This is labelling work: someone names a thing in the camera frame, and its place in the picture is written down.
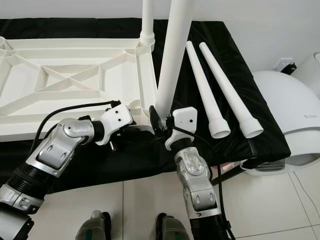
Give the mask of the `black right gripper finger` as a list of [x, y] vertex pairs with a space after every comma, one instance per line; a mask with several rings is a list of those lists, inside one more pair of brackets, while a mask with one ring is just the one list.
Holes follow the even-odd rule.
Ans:
[[162, 119], [159, 117], [155, 106], [149, 107], [150, 123], [154, 131], [162, 131]]

